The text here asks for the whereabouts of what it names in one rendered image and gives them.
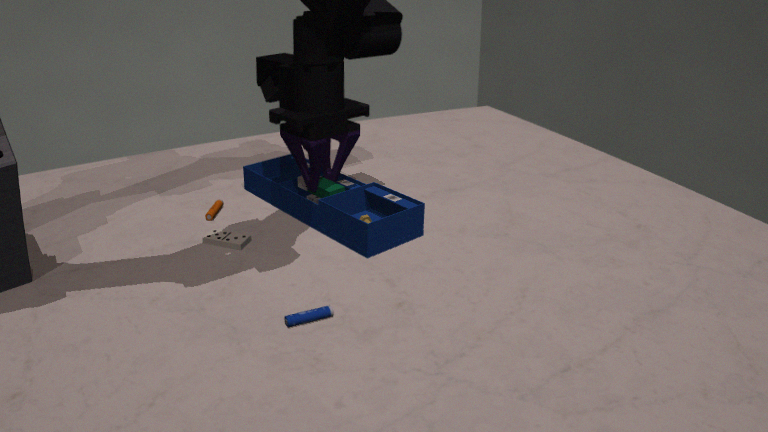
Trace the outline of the white domino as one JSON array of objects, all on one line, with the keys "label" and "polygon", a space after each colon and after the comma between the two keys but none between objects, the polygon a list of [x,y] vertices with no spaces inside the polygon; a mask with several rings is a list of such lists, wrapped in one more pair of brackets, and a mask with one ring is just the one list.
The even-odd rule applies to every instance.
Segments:
[{"label": "white domino", "polygon": [[242,250],[251,242],[251,235],[212,229],[202,237],[202,240],[205,244]]}]

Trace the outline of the dark blue cylinder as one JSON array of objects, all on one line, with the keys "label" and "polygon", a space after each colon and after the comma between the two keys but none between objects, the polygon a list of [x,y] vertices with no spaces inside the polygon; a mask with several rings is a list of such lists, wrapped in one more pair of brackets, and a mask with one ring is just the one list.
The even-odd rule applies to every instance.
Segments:
[{"label": "dark blue cylinder", "polygon": [[332,317],[334,311],[331,305],[287,315],[284,317],[287,327],[296,326],[328,317]]}]

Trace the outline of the orange cylinder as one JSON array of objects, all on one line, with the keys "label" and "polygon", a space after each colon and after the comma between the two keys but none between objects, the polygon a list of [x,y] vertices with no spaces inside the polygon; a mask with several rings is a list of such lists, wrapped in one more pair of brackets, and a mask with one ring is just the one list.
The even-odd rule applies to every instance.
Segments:
[{"label": "orange cylinder", "polygon": [[222,208],[223,204],[224,204],[223,201],[221,199],[218,199],[210,208],[210,210],[206,213],[205,215],[206,219],[211,221],[219,212],[219,210]]}]

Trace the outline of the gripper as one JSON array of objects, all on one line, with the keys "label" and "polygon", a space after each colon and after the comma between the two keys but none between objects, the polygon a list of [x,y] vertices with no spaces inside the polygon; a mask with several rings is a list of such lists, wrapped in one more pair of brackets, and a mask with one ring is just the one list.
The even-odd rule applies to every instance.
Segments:
[{"label": "gripper", "polygon": [[[347,119],[369,117],[369,105],[347,98],[344,105],[344,61],[333,63],[329,72],[326,65],[313,65],[311,72],[305,64],[294,62],[294,67],[298,70],[298,112],[281,107],[270,109],[269,121],[286,122],[280,124],[280,136],[295,159],[307,189],[316,192],[321,168],[324,178],[336,183],[360,137],[360,124]],[[332,170],[331,139],[340,143]],[[302,146],[308,152],[310,172]]]}]

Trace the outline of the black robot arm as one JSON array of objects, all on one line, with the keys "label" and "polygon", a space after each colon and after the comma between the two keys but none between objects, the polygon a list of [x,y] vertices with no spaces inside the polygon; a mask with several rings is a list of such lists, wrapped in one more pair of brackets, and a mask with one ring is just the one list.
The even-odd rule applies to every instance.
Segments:
[{"label": "black robot arm", "polygon": [[288,53],[256,57],[257,85],[266,102],[279,101],[293,112],[298,112],[294,62],[308,65],[308,72],[313,65],[326,65],[329,72],[344,58],[391,55],[402,38],[403,15],[387,0],[300,1],[310,11],[293,20],[294,61]]}]

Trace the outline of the dark blue rack of bins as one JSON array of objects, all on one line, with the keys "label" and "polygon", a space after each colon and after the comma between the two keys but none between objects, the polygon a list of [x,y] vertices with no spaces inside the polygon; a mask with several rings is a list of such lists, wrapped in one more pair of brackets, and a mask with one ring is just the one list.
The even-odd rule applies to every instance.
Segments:
[{"label": "dark blue rack of bins", "polygon": [[243,173],[245,190],[366,258],[424,234],[425,203],[378,183],[340,173],[336,183],[345,191],[316,204],[298,187],[302,174],[291,154],[243,166]]}]

